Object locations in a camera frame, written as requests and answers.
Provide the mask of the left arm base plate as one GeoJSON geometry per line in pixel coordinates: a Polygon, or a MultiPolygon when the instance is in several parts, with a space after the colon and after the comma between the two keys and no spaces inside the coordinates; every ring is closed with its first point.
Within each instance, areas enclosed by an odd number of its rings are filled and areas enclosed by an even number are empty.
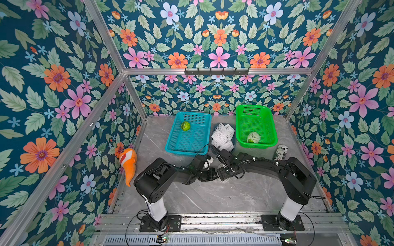
{"type": "Polygon", "coordinates": [[[179,232],[182,225],[182,216],[166,215],[160,221],[155,221],[151,216],[145,215],[140,224],[140,232],[179,232]]]}

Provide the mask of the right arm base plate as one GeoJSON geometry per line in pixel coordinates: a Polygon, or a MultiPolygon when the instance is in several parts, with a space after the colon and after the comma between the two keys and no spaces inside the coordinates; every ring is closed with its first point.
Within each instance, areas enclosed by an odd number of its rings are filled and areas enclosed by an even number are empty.
{"type": "Polygon", "coordinates": [[[297,215],[294,221],[289,221],[280,214],[261,215],[260,219],[264,231],[305,231],[300,215],[297,215]]]}

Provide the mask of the green custard apple back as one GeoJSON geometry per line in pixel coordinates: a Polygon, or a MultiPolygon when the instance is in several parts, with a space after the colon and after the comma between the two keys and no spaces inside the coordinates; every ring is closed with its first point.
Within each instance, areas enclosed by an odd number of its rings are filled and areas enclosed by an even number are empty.
{"type": "Polygon", "coordinates": [[[187,121],[183,121],[181,123],[181,129],[183,131],[189,131],[191,129],[191,124],[189,122],[187,122],[187,121]]]}

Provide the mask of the white foam net sleeve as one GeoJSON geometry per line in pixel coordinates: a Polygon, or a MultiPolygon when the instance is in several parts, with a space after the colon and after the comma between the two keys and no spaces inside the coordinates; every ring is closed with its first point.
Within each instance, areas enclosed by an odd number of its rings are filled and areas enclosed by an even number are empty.
{"type": "Polygon", "coordinates": [[[260,134],[259,133],[257,133],[257,132],[250,132],[249,134],[248,134],[248,136],[247,136],[247,142],[248,142],[248,139],[249,138],[251,138],[251,139],[253,139],[254,140],[254,143],[259,143],[260,142],[260,140],[261,140],[261,136],[260,136],[260,134]]]}

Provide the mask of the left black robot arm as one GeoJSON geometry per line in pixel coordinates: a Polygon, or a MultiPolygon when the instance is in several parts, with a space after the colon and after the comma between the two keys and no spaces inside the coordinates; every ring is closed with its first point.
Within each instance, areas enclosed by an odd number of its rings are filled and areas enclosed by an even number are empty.
{"type": "Polygon", "coordinates": [[[157,230],[168,224],[168,211],[163,196],[172,183],[190,185],[195,181],[210,182],[218,175],[211,167],[213,157],[196,155],[187,166],[177,167],[163,158],[157,158],[134,181],[137,192],[143,197],[149,214],[150,223],[157,230]]]}

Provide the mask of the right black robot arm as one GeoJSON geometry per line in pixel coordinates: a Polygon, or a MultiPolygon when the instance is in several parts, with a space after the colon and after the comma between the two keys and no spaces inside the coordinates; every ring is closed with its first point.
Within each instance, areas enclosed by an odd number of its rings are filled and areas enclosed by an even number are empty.
{"type": "Polygon", "coordinates": [[[223,167],[218,168],[218,177],[225,181],[231,177],[242,178],[245,173],[257,173],[278,179],[286,192],[286,200],[273,222],[281,230],[291,230],[302,208],[309,203],[317,183],[315,176],[297,158],[270,160],[240,152],[234,155],[226,150],[216,157],[223,167]]]}

